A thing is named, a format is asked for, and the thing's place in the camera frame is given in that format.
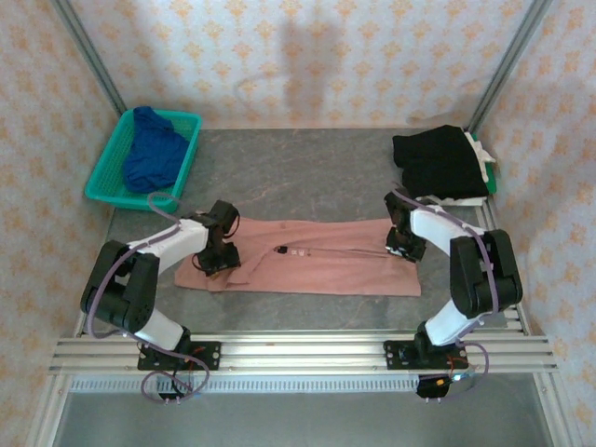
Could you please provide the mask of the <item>pink printed t-shirt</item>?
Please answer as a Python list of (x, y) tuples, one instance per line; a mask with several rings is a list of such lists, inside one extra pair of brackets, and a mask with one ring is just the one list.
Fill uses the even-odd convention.
[(191, 259), (174, 274), (190, 290), (421, 295), (415, 264), (386, 250), (389, 219), (343, 223), (244, 219), (232, 237), (240, 266), (212, 277)]

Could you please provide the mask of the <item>black folded t-shirt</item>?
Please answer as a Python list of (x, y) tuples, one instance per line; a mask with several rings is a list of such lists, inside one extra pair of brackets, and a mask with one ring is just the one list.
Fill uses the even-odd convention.
[(478, 157), (465, 132), (444, 125), (414, 135), (392, 137), (393, 159), (410, 197), (439, 199), (485, 197)]

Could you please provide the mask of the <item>green folded t-shirt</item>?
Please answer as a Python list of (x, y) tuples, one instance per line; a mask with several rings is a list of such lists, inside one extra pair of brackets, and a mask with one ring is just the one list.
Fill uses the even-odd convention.
[(481, 177), (486, 185), (489, 195), (493, 195), (497, 191), (496, 178), (494, 174), (494, 168), (496, 160), (483, 148), (480, 140), (474, 133), (469, 134), (471, 138), (471, 144), (479, 161), (481, 170)]

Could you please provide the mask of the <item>white folded t-shirt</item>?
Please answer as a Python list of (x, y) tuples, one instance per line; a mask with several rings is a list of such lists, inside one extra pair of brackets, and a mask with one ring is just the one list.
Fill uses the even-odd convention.
[(430, 203), (439, 206), (454, 206), (454, 207), (480, 207), (486, 199), (496, 192), (496, 179), (494, 176), (495, 159), (483, 148), (481, 142), (476, 138), (476, 135), (469, 131), (464, 132), (469, 144), (471, 145), (476, 158), (478, 159), (481, 170), (481, 177), (484, 185), (488, 191), (487, 196), (477, 196), (468, 198), (439, 198), (437, 196), (420, 196), (418, 200), (427, 200)]

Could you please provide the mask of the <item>blue t-shirt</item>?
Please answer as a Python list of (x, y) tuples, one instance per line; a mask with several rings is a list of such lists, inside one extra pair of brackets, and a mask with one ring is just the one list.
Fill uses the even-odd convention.
[(134, 135), (123, 164), (123, 181), (135, 194), (173, 186), (189, 146), (173, 123), (149, 106), (133, 109)]

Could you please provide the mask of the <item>green plastic basket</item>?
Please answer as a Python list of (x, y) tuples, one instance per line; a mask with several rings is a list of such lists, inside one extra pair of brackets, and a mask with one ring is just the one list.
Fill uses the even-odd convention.
[[(172, 213), (177, 209), (189, 170), (195, 159), (198, 135), (202, 125), (200, 115), (186, 112), (155, 110), (169, 119), (175, 131), (189, 141), (189, 146), (176, 183), (168, 188), (157, 190), (161, 195), (154, 198), (153, 204), (163, 211)], [(126, 111), (119, 119), (110, 140), (91, 173), (85, 188), (88, 198), (106, 202), (116, 208), (129, 210), (149, 210), (147, 201), (151, 194), (131, 193), (123, 181), (123, 164), (129, 154), (134, 135), (133, 109)]]

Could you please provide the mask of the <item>black connector board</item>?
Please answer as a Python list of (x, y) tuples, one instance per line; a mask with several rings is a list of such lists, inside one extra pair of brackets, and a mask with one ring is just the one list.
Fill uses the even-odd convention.
[(415, 394), (426, 403), (452, 400), (458, 397), (460, 392), (452, 393), (451, 386), (472, 377), (474, 374), (470, 372), (457, 372), (454, 375), (446, 373), (421, 374), (418, 376)]

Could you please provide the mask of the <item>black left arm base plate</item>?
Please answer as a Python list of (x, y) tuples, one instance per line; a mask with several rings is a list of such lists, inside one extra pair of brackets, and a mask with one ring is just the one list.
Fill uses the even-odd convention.
[[(191, 360), (164, 354), (152, 347), (137, 344), (140, 350), (137, 369), (140, 371), (200, 371)], [(203, 361), (209, 370), (217, 371), (221, 359), (222, 344), (216, 341), (189, 341), (177, 347), (176, 352)]]

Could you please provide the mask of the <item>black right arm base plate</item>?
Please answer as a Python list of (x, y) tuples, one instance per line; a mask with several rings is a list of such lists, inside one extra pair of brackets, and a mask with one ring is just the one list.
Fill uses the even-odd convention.
[(389, 370), (465, 370), (469, 364), (456, 345), (434, 346), (416, 341), (387, 340), (383, 343)]

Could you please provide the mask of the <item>long aluminium mounting rail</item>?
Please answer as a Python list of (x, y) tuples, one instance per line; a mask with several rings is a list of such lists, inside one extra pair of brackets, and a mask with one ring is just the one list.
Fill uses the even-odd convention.
[[(222, 344), (219, 375), (387, 374), (383, 343), (409, 341), (407, 332), (219, 332), (195, 333), (193, 341)], [(490, 373), (551, 373), (559, 369), (545, 336), (479, 331), (461, 342), (469, 367)], [(122, 336), (97, 340), (62, 338), (49, 370), (67, 373), (137, 371), (139, 350)]]

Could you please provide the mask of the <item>aluminium frame post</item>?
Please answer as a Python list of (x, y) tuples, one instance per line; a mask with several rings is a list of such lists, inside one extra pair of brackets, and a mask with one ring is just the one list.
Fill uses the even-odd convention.
[(83, 21), (81, 21), (75, 11), (71, 0), (49, 0), (49, 3), (57, 12), (66, 31), (73, 38), (79, 53), (99, 83), (108, 102), (111, 103), (118, 115), (123, 115), (128, 110), (128, 107), (103, 63), (99, 51), (95, 48), (89, 37)]
[(497, 103), (500, 93), (521, 59), (523, 52), (526, 50), (546, 13), (549, 11), (552, 2), (553, 0), (532, 0), (470, 118), (467, 126), (467, 130), (470, 133), (478, 133), (480, 131), (482, 124)]

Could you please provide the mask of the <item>aluminium frame leg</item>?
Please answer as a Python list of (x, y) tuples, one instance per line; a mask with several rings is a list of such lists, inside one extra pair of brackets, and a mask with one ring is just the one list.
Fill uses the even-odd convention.
[(558, 372), (537, 372), (535, 386), (554, 447), (582, 447), (571, 402)]
[(72, 376), (49, 375), (42, 388), (25, 447), (52, 447), (68, 397)]

